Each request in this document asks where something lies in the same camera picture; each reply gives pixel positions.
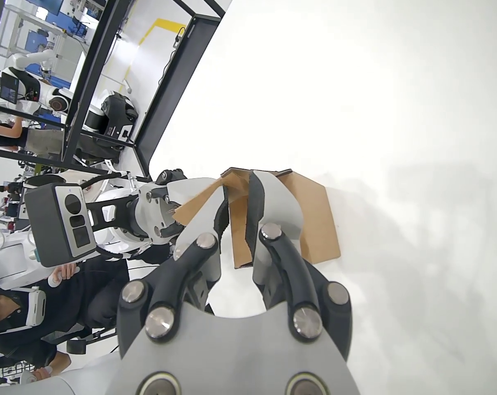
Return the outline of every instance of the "humanoid robot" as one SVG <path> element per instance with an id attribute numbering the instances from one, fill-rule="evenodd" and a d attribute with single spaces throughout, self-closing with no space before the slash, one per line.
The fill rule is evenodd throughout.
<path id="1" fill-rule="evenodd" d="M 301 257 L 301 208 L 271 173 L 250 173 L 245 235 L 252 279 L 267 312 L 250 318 L 204 312 L 221 277 L 227 190 L 214 190 L 186 226 L 172 214 L 210 181 L 199 183 L 180 170 L 167 170 L 156 182 L 96 203 L 85 203 L 81 186 L 71 184 L 27 193 L 34 253 L 44 267 L 100 252 L 96 233 L 108 228 L 144 246 L 171 242 L 174 252 L 123 288 L 118 353 L 88 368 L 11 387 L 13 393 L 359 393 L 346 366 L 352 334 L 349 294 Z"/>
<path id="2" fill-rule="evenodd" d="M 29 114 L 35 113 L 40 104 L 51 111 L 66 114 L 73 93 L 68 89 L 47 84 L 25 70 L 30 64 L 40 64 L 45 78 L 46 74 L 51 74 L 54 58 L 52 49 L 30 54 L 13 54 L 8 60 L 8 67 L 0 72 L 0 98 L 4 99 L 10 108 Z M 128 97 L 109 90 L 102 93 L 101 99 L 100 107 L 93 104 L 89 106 L 84 129 L 120 141 L 129 141 L 138 118 L 132 102 Z M 97 140 L 97 143 L 108 144 L 101 140 Z"/>

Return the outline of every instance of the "metal bolt head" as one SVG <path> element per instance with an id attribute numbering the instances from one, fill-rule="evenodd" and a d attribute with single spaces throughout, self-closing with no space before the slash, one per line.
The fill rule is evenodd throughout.
<path id="1" fill-rule="evenodd" d="M 139 395 L 180 395 L 181 388 L 174 376 L 160 372 L 148 378 Z"/>
<path id="2" fill-rule="evenodd" d="M 215 246 L 216 239 L 215 236 L 209 232 L 202 233 L 197 237 L 196 244 L 202 249 L 211 249 Z"/>
<path id="3" fill-rule="evenodd" d="M 161 306 L 148 314 L 144 329 L 151 339 L 159 339 L 172 329 L 174 320 L 175 315 L 172 309 Z"/>
<path id="4" fill-rule="evenodd" d="M 143 296 L 144 284 L 140 280 L 128 282 L 122 289 L 122 299 L 126 303 L 134 303 Z"/>
<path id="5" fill-rule="evenodd" d="M 278 239 L 281 236 L 281 226 L 275 223 L 264 224 L 261 228 L 262 235 L 267 239 Z"/>
<path id="6" fill-rule="evenodd" d="M 288 383 L 286 395 L 327 395 L 328 391 L 314 374 L 302 372 Z"/>
<path id="7" fill-rule="evenodd" d="M 296 332 L 305 337 L 305 339 L 315 339 L 322 333 L 322 318 L 314 309 L 297 309 L 294 312 L 292 322 Z"/>
<path id="8" fill-rule="evenodd" d="M 343 305 L 349 301 L 348 290 L 338 282 L 331 282 L 327 285 L 327 293 L 334 304 Z"/>

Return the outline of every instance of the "floor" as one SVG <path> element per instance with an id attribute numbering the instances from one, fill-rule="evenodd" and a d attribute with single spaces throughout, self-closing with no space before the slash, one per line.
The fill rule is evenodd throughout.
<path id="1" fill-rule="evenodd" d="M 141 111 L 166 21 L 188 20 L 161 1 L 137 2 L 107 65 Z M 350 291 L 361 393 L 497 394 L 497 0 L 233 0 L 150 166 L 322 183 L 342 257 L 318 267 Z M 229 237 L 211 304 L 258 314 Z"/>

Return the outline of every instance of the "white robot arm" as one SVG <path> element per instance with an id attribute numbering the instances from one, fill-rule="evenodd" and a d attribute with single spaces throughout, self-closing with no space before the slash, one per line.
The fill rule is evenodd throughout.
<path id="1" fill-rule="evenodd" d="M 77 174 L 72 174 L 69 176 L 64 173 L 64 177 L 69 177 L 68 181 L 77 182 L 82 181 L 82 186 L 88 188 L 90 186 L 98 186 L 100 181 L 107 183 L 108 176 L 102 175 L 101 177 L 96 177 L 95 179 L 90 179 L 85 181 L 82 176 Z M 111 176 L 113 177 L 123 177 L 126 176 L 126 172 L 115 172 Z M 185 179 L 187 184 L 185 188 L 181 188 L 179 181 L 172 182 L 168 184 L 167 188 L 173 188 L 173 191 L 169 192 L 167 190 L 166 199 L 170 197 L 173 201 L 178 201 L 179 204 L 183 204 L 186 200 L 192 198 L 201 190 L 204 190 L 213 179 L 199 178 L 199 179 Z M 116 207 L 109 203 L 113 199 L 119 199 L 124 196 L 129 196 L 131 194 L 138 195 L 139 191 L 146 194 L 147 187 L 140 188 L 139 190 L 130 191 L 129 188 L 116 188 L 106 192 L 102 192 L 98 196 L 97 202 L 94 206 L 105 205 L 102 208 L 104 218 L 108 221 L 112 216 L 115 216 Z M 162 206 L 164 207 L 164 213 L 160 212 L 160 218 L 162 224 L 170 226 L 174 223 L 174 220 L 169 213 L 170 209 L 168 203 L 163 201 Z M 141 208 L 138 209 L 141 213 L 138 215 L 145 218 L 149 215 L 147 212 L 143 212 Z M 134 235 L 131 231 L 125 228 L 110 228 L 101 229 L 95 232 L 95 239 L 99 249 L 115 254 L 115 256 L 130 256 L 132 254 L 137 254 L 143 250 L 149 248 L 152 244 L 165 244 L 170 241 L 170 239 L 176 237 L 177 234 L 174 233 L 170 237 L 155 237 L 155 239 L 149 239 L 148 237 L 138 237 Z M 53 267 L 44 267 L 38 261 L 38 250 L 36 250 L 35 241 L 33 238 L 33 233 L 31 230 L 15 232 L 12 234 L 4 234 L 0 232 L 0 288 L 9 290 L 13 288 L 21 288 L 26 285 L 33 284 L 42 279 L 48 278 L 53 272 Z M 83 256 L 76 259 L 74 262 L 83 261 L 87 258 L 98 255 L 94 252 L 88 256 Z"/>
<path id="2" fill-rule="evenodd" d="M 21 54 L 16 53 L 11 56 L 12 67 L 19 71 L 25 71 L 25 68 L 31 64 L 40 64 L 43 71 L 49 72 L 51 70 L 53 59 L 55 58 L 55 51 L 46 49 L 38 53 Z"/>
<path id="3" fill-rule="evenodd" d="M 217 318 L 204 310 L 221 276 L 221 236 L 229 220 L 226 189 L 217 188 L 181 228 L 170 220 L 177 204 L 168 194 L 173 182 L 168 175 L 176 181 L 184 178 L 177 179 L 179 171 L 163 174 L 137 194 L 97 204 L 86 204 L 81 189 L 66 184 L 27 194 L 43 265 L 91 254 L 97 248 L 94 232 L 107 227 L 125 227 L 152 243 L 175 241 L 175 252 L 123 288 L 118 357 L 103 358 L 97 368 L 11 387 L 12 393 L 358 395 L 346 366 L 350 297 L 344 286 L 329 282 L 301 257 L 303 216 L 294 196 L 272 174 L 250 173 L 245 239 L 253 255 L 253 281 L 267 312 Z M 185 184 L 177 186 L 181 190 Z M 114 218 L 102 214 L 109 205 L 115 206 Z"/>

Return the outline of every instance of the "black shirt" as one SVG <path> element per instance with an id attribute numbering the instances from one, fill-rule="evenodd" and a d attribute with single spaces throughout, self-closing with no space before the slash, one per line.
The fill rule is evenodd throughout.
<path id="1" fill-rule="evenodd" d="M 46 310 L 44 321 L 30 329 L 0 335 L 0 353 L 17 361 L 26 361 L 35 367 L 45 367 L 56 356 L 56 345 L 42 340 L 54 332 L 68 332 L 76 323 L 85 325 L 89 305 L 112 282 L 118 281 L 115 296 L 108 297 L 109 307 L 102 313 L 116 314 L 117 302 L 124 284 L 128 281 L 128 266 L 124 259 L 116 262 L 106 261 L 102 256 L 90 258 L 80 263 L 80 272 L 69 280 L 62 281 L 56 288 L 51 288 L 47 279 L 25 288 L 39 286 L 46 293 Z M 9 317 L 0 321 L 0 332 L 6 327 L 14 328 L 25 325 L 27 319 L 27 293 L 4 291 L 6 295 L 20 306 Z"/>
<path id="2" fill-rule="evenodd" d="M 46 293 L 46 310 L 44 321 L 30 329 L 0 335 L 0 353 L 16 361 L 26 361 L 35 367 L 45 367 L 56 356 L 56 346 L 43 341 L 42 337 L 56 331 L 69 331 L 79 322 L 84 299 L 84 275 L 82 271 L 68 281 L 63 281 L 56 288 L 51 288 L 47 279 L 25 288 L 39 286 Z M 27 319 L 28 294 L 20 291 L 4 291 L 5 295 L 17 303 L 20 308 L 3 321 L 0 332 L 9 328 L 22 327 Z"/>
<path id="3" fill-rule="evenodd" d="M 23 188 L 23 184 L 21 182 L 9 182 L 7 184 L 7 192 L 10 194 L 13 193 L 21 193 L 21 190 Z"/>
<path id="4" fill-rule="evenodd" d="M 10 126 L 7 125 L 6 123 L 1 123 L 0 126 L 10 128 Z M 25 144 L 27 143 L 28 132 L 29 132 L 28 128 L 22 128 L 21 136 L 18 137 L 17 139 L 13 139 L 12 137 L 4 137 L 0 135 L 0 147 L 6 147 L 6 146 L 25 147 Z"/>

